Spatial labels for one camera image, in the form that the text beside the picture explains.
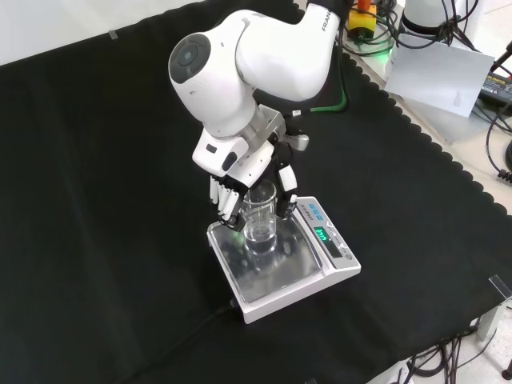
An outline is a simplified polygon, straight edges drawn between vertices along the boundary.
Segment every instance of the white table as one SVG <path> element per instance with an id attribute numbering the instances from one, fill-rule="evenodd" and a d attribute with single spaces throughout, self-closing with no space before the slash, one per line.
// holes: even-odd
<path id="1" fill-rule="evenodd" d="M 396 11 L 400 14 L 402 12 L 401 7 Z M 482 29 L 479 29 L 478 25 L 473 24 L 471 26 L 473 35 L 471 39 L 475 42 L 481 40 L 478 38 L 479 30 Z M 481 49 L 487 54 L 496 56 L 505 51 L 505 47 L 509 43 L 506 39 L 501 36 L 494 40 L 493 46 L 488 46 L 487 49 L 482 47 Z M 372 51 L 375 49 L 375 46 L 369 46 L 364 49 Z M 363 73 L 370 77 L 372 82 L 376 83 L 381 89 L 384 89 L 386 85 L 384 80 L 386 78 L 384 71 L 386 65 L 385 55 L 364 58 L 351 55 L 351 57 L 362 68 Z M 492 167 L 486 155 L 486 135 L 490 125 L 488 122 L 480 119 L 475 114 L 472 114 L 469 118 L 464 118 L 418 102 L 404 100 L 397 95 L 390 94 L 390 97 L 397 102 L 397 106 L 402 109 L 403 113 L 413 123 L 422 128 L 423 133 L 431 136 L 433 142 L 439 144 L 445 152 L 450 153 L 454 161 L 460 162 L 464 170 L 470 172 L 474 180 L 482 184 L 484 191 L 491 194 L 496 203 L 504 206 L 508 214 L 512 214 L 512 184 L 504 182 L 497 177 L 498 172 Z M 510 141 L 512 141 L 511 134 L 503 133 L 498 128 L 493 129 L 490 136 L 490 153 L 501 169 L 506 169 L 504 153 Z M 478 338 L 480 340 L 486 341 L 493 335 L 505 310 L 506 303 L 503 303 L 482 316 L 478 330 Z M 387 384 L 388 382 L 395 381 L 401 368 L 402 372 L 408 371 L 405 368 L 406 361 L 398 362 L 368 384 Z"/>

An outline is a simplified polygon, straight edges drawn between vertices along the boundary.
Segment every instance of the cable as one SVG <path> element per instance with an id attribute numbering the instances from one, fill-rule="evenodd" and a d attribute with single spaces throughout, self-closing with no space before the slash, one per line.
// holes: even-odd
<path id="1" fill-rule="evenodd" d="M 416 356 L 413 356 L 412 361 L 410 362 L 410 366 L 409 363 L 407 363 L 407 366 L 409 366 L 409 373 L 407 374 L 406 380 L 403 382 L 403 384 L 409 384 L 411 378 L 413 377 L 414 364 L 416 364 Z"/>
<path id="2" fill-rule="evenodd" d="M 496 330 L 494 331 L 493 335 L 491 336 L 490 340 L 487 342 L 486 346 L 484 346 L 484 347 L 482 348 L 482 350 L 481 350 L 481 351 L 480 351 L 476 356 L 474 356 L 473 358 L 469 359 L 467 362 L 464 362 L 464 363 L 463 363 L 463 364 L 461 364 L 460 366 L 456 366 L 456 367 L 454 368 L 454 369 L 455 369 L 455 371 L 460 370 L 460 369 L 461 369 L 462 367 L 464 367 L 466 364 L 469 364 L 470 362 L 472 362 L 473 360 L 475 360 L 476 358 L 478 358 L 481 354 L 483 354 L 483 353 L 486 351 L 486 349 L 487 349 L 487 347 L 489 346 L 489 344 L 493 341 L 493 338 L 494 338 L 494 336 L 496 336 L 496 332 L 497 332 L 497 331 L 498 331 L 498 329 L 496 329 Z"/>
<path id="3" fill-rule="evenodd" d="M 479 116 L 482 120 L 487 120 L 487 122 L 492 122 L 492 121 L 493 121 L 493 118 L 492 118 L 491 116 L 489 116 L 489 115 L 487 114 L 487 112 L 485 112 L 485 111 L 484 111 L 484 109 L 482 109 L 478 104 L 475 104 L 474 106 L 476 106 L 476 107 L 477 107 L 477 109 L 478 109 L 480 112 L 482 112 L 482 113 L 483 113 L 483 115 L 484 115 L 485 117 L 480 116 L 479 114 L 477 114 L 477 113 L 473 112 L 474 114 L 476 114 L 477 116 Z M 502 131 L 504 131 L 504 132 L 508 132 L 508 133 L 512 134 L 512 130 L 509 130 L 509 128 L 504 127 L 504 126 L 502 126 L 502 125 L 498 124 L 497 122 L 495 123 L 495 125 L 496 125 L 500 130 L 502 130 Z"/>
<path id="4" fill-rule="evenodd" d="M 467 20 L 471 15 L 472 13 L 474 12 L 474 10 L 476 10 L 477 8 L 477 5 L 478 5 L 478 0 L 474 0 L 474 4 L 473 6 L 471 7 L 471 10 L 469 12 L 466 13 L 466 16 L 464 16 L 463 18 L 460 18 L 458 20 L 458 22 L 463 22 L 464 20 Z"/>
<path id="5" fill-rule="evenodd" d="M 135 371 L 121 377 L 119 380 L 115 381 L 115 384 L 126 384 L 127 382 L 131 381 L 132 379 L 136 378 L 137 376 L 147 372 L 154 366 L 156 366 L 161 360 L 163 360 L 167 355 L 174 352 L 177 348 L 179 348 L 181 345 L 183 345 L 185 342 L 187 342 L 189 339 L 191 339 L 193 336 L 195 336 L 200 330 L 205 328 L 211 321 L 215 320 L 218 316 L 228 312 L 229 310 L 232 310 L 233 306 L 229 304 L 228 306 L 223 306 L 213 312 L 210 316 L 208 316 L 206 319 L 204 319 L 202 322 L 197 324 L 194 328 L 192 328 L 190 331 L 185 333 L 183 336 L 181 336 L 178 340 L 173 342 L 168 348 L 166 348 L 164 351 L 162 351 L 157 357 L 153 358 L 149 362 L 143 364 L 141 367 L 136 369 Z"/>
<path id="6" fill-rule="evenodd" d="M 466 14 L 469 13 L 468 9 L 470 8 L 470 0 L 466 0 Z M 468 18 L 466 18 L 466 23 L 464 24 L 464 29 L 462 30 L 462 32 L 465 34 L 466 33 L 466 29 L 467 29 L 467 22 L 469 21 Z"/>
<path id="7" fill-rule="evenodd" d="M 452 384 L 457 383 L 457 364 L 458 364 L 458 358 L 461 355 L 461 345 L 462 345 L 462 338 L 458 338 L 457 357 L 455 358 L 455 361 L 451 366 L 452 375 L 453 375 Z"/>
<path id="8" fill-rule="evenodd" d="M 490 161 L 490 163 L 492 164 L 492 166 L 496 169 L 496 171 L 498 172 L 498 177 L 499 178 L 502 178 L 503 180 L 505 181 L 508 181 L 510 183 L 512 183 L 512 173 L 511 172 L 508 172 L 507 170 L 500 170 L 498 168 L 498 166 L 496 165 L 496 163 L 494 162 L 492 156 L 490 155 L 490 149 L 489 149 L 489 138 L 490 138 L 490 132 L 493 130 L 493 127 L 494 125 L 496 124 L 496 121 L 500 118 L 501 116 L 501 113 L 504 111 L 504 110 L 507 110 L 508 107 L 510 106 L 510 104 L 512 104 L 512 100 L 509 100 L 507 104 L 505 104 L 505 106 L 503 108 L 501 108 L 497 113 L 496 113 L 496 116 L 494 117 L 493 121 L 490 123 L 490 126 L 489 126 L 489 130 L 487 131 L 487 136 L 486 136 L 486 153 L 487 153 L 487 157 Z"/>

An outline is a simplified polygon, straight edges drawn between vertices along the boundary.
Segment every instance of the electronic device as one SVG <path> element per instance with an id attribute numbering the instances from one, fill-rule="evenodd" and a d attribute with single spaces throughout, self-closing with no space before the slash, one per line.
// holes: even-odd
<path id="1" fill-rule="evenodd" d="M 247 324 L 361 271 L 312 197 L 298 198 L 289 219 L 278 218 L 276 236 L 264 251 L 251 251 L 243 234 L 218 222 L 207 236 Z"/>
<path id="2" fill-rule="evenodd" d="M 478 98 L 496 106 L 505 106 L 512 101 L 512 80 L 489 72 Z"/>

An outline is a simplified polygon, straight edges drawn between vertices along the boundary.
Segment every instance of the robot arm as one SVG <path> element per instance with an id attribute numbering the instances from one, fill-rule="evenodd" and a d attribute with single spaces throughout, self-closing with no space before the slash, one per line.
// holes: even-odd
<path id="1" fill-rule="evenodd" d="M 315 1 L 350 4 L 346 15 L 351 6 L 349 0 Z M 326 80 L 339 24 L 339 16 L 317 4 L 297 25 L 241 10 L 174 48 L 171 83 L 204 125 L 193 160 L 211 174 L 210 199 L 230 228 L 243 228 L 243 197 L 273 164 L 282 188 L 278 214 L 293 210 L 297 182 L 290 146 L 282 142 L 284 119 L 269 115 L 252 93 L 259 88 L 291 101 L 315 96 Z"/>

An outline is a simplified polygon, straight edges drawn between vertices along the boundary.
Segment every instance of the scale display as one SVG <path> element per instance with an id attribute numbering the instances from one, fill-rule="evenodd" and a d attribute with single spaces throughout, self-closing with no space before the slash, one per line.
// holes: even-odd
<path id="1" fill-rule="evenodd" d="M 343 255 L 339 251 L 336 244 L 334 244 L 333 240 L 329 237 L 327 230 L 323 226 L 316 226 L 314 228 L 314 232 L 316 233 L 317 237 L 322 241 L 323 245 L 326 246 L 328 249 L 330 255 L 333 258 L 342 258 Z"/>

